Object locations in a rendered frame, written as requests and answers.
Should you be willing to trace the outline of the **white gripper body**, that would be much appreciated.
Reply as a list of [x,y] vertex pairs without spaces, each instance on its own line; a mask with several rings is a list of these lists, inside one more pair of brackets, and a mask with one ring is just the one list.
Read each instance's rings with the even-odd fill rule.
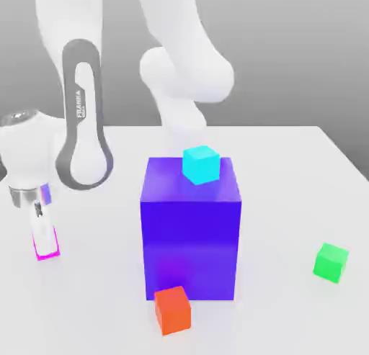
[[50,255],[57,251],[55,234],[50,215],[46,208],[32,207],[31,231],[38,255]]

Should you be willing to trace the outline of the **small magenta cube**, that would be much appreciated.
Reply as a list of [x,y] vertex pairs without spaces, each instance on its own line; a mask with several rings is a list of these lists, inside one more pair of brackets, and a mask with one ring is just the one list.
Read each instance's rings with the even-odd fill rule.
[[46,259],[51,259],[53,257],[60,256],[60,254],[61,254],[60,253],[59,244],[58,244],[58,236],[57,236],[57,233],[55,231],[55,226],[54,225],[52,225],[52,231],[53,231],[53,238],[54,238],[54,242],[55,242],[56,247],[55,247],[54,250],[52,250],[48,254],[40,255],[39,254],[39,251],[37,249],[35,238],[32,238],[32,242],[33,242],[33,246],[34,246],[34,250],[35,250],[35,255],[36,255],[38,261],[43,261],[43,260],[46,260]]

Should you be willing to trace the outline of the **small orange cube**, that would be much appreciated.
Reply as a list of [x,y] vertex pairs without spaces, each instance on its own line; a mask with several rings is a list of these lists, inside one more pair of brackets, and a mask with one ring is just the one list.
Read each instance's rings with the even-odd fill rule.
[[191,306],[182,286],[154,293],[156,319],[163,336],[191,327]]

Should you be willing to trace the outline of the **small cyan cube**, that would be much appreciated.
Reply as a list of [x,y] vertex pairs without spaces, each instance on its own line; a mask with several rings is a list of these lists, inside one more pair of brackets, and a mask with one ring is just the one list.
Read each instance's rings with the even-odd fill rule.
[[182,173],[194,184],[219,180],[220,155],[206,145],[183,150]]

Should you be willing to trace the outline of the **small green cube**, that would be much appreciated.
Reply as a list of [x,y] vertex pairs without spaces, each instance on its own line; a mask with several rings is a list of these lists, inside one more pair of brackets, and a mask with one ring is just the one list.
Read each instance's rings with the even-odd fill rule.
[[347,249],[324,243],[316,255],[313,273],[338,284],[345,270],[348,256]]

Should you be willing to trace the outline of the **large blue box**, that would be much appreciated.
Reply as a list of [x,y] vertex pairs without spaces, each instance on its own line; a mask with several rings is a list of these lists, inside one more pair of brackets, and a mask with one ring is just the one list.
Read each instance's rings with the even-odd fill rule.
[[198,186],[181,158],[149,158],[140,200],[147,300],[181,286],[189,300],[231,301],[241,206],[230,158],[218,180]]

